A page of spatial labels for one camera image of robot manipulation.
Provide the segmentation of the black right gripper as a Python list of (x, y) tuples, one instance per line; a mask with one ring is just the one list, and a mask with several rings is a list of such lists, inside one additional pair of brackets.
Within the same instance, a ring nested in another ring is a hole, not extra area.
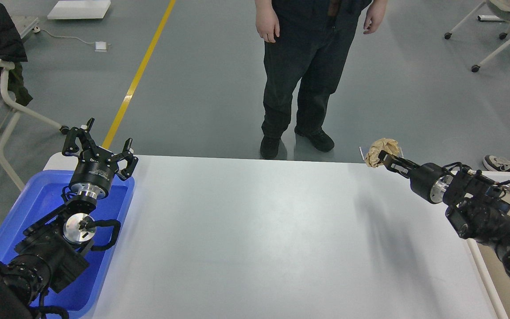
[(411, 190), (431, 204), (443, 202), (443, 197), (453, 176), (445, 168), (429, 162), (418, 165), (408, 159), (381, 151), (378, 159), (390, 172), (410, 180)]

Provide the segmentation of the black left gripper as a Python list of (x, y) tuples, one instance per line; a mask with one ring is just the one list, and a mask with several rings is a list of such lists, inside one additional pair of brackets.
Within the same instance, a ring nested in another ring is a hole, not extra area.
[[(125, 141), (120, 153), (98, 151), (98, 146), (89, 133), (94, 121), (95, 119), (91, 117), (82, 127), (72, 127), (68, 130), (62, 154), (67, 157), (78, 157), (76, 169), (69, 183), (70, 190), (79, 195), (86, 192), (94, 198), (106, 198), (114, 176), (118, 176), (120, 180), (129, 179), (139, 158), (131, 148), (132, 138)], [(122, 161), (125, 161), (126, 166), (120, 169), (119, 163)]]

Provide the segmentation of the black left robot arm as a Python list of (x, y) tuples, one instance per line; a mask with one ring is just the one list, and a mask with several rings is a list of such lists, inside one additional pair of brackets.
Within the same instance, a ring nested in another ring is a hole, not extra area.
[(105, 252), (119, 238), (119, 220), (95, 220), (91, 213), (111, 192), (115, 176), (129, 179), (139, 159), (133, 139), (117, 154), (97, 145), (90, 135), (93, 123), (91, 118), (65, 133), (62, 154), (76, 157), (77, 165), (62, 190), (63, 204), (27, 227), (15, 246), (17, 256), (8, 264), (0, 262), (0, 319), (44, 319), (48, 314), (68, 319), (64, 307), (46, 306), (45, 297), (85, 272), (88, 252)]

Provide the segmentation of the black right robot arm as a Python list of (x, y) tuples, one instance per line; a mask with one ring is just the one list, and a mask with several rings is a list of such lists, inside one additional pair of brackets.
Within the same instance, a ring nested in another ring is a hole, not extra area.
[(410, 181), (411, 190), (431, 204), (443, 202), (445, 216), (459, 238), (492, 248), (510, 279), (510, 180), (496, 182), (461, 162), (418, 165), (386, 151), (381, 165)]

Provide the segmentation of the standing person's left hand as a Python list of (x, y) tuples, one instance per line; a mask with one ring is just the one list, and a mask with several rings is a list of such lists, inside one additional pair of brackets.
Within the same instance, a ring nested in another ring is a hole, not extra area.
[(366, 20), (363, 24), (363, 34), (374, 34), (381, 26), (386, 12), (388, 0), (373, 0), (367, 8)]

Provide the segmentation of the standing person's right hand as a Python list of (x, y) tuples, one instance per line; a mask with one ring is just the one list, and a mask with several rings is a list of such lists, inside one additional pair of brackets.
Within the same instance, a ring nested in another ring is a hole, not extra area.
[(255, 28), (266, 43), (276, 43), (280, 36), (278, 16), (271, 2), (255, 2)]

